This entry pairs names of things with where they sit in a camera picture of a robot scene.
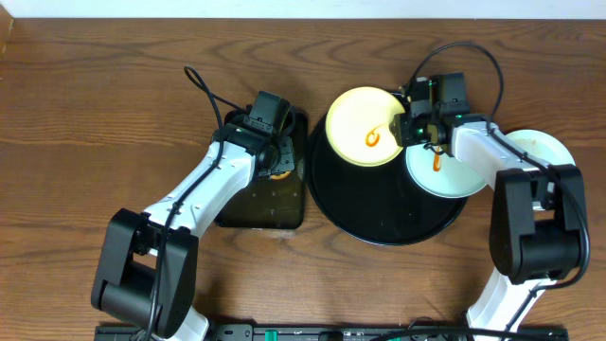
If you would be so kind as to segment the green yellow sponge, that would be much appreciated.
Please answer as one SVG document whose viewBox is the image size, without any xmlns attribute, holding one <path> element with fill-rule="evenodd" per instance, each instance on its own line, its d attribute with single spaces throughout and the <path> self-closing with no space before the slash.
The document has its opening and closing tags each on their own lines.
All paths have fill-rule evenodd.
<svg viewBox="0 0 606 341">
<path fill-rule="evenodd" d="M 288 177 L 291 174 L 291 172 L 292 172 L 291 170 L 287 170 L 287 171 L 284 171 L 284 172 L 281 172 L 278 174 L 272 174 L 270 176 L 270 179 L 271 180 L 281 180 L 281 179 Z"/>
</svg>

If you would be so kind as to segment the pale green plate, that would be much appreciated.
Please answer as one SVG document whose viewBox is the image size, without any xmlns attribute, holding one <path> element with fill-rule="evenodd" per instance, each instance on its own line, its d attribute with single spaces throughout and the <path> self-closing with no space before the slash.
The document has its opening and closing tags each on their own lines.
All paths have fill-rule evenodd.
<svg viewBox="0 0 606 341">
<path fill-rule="evenodd" d="M 407 148 L 404 160 L 415 183 L 438 197 L 468 197 L 487 185 L 467 164 L 447 154 L 435 155 L 421 145 Z"/>
</svg>

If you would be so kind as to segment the yellow plate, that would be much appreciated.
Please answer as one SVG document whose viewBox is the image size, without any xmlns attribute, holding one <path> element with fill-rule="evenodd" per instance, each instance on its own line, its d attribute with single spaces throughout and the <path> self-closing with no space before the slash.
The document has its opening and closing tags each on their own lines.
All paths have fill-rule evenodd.
<svg viewBox="0 0 606 341">
<path fill-rule="evenodd" d="M 346 91 L 330 106 L 325 130 L 330 146 L 348 163 L 377 167 L 400 154 L 389 130 L 394 116 L 404 113 L 398 99 L 383 89 L 364 86 Z"/>
</svg>

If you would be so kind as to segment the light blue plate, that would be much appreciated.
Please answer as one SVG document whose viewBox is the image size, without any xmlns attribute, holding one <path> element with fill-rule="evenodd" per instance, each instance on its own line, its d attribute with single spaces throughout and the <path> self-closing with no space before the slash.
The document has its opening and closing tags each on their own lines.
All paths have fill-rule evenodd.
<svg viewBox="0 0 606 341">
<path fill-rule="evenodd" d="M 552 165 L 575 165 L 567 148 L 555 137 L 536 130 L 518 130 L 507 134 L 507 138 L 532 156 Z"/>
</svg>

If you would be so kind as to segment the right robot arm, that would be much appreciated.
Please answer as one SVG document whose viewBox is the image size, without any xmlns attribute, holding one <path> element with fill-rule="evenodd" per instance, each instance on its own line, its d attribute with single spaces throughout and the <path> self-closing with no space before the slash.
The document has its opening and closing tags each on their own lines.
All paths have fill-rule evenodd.
<svg viewBox="0 0 606 341">
<path fill-rule="evenodd" d="M 494 271 L 459 332 L 470 340 L 523 340 L 517 328 L 547 291 L 577 284 L 590 259 L 584 183 L 573 164 L 553 165 L 477 114 L 398 114 L 390 132 L 472 168 L 493 191 L 490 256 Z"/>
</svg>

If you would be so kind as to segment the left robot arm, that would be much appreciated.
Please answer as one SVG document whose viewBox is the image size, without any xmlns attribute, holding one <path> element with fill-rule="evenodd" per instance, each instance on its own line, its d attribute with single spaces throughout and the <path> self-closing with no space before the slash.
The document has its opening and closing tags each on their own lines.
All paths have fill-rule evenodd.
<svg viewBox="0 0 606 341">
<path fill-rule="evenodd" d="M 296 174 L 295 144 L 229 123 L 212 137 L 195 169 L 141 212 L 109 221 L 91 304 L 134 325 L 132 340 L 202 340 L 206 317 L 193 306 L 199 241 L 233 198 L 255 183 Z"/>
</svg>

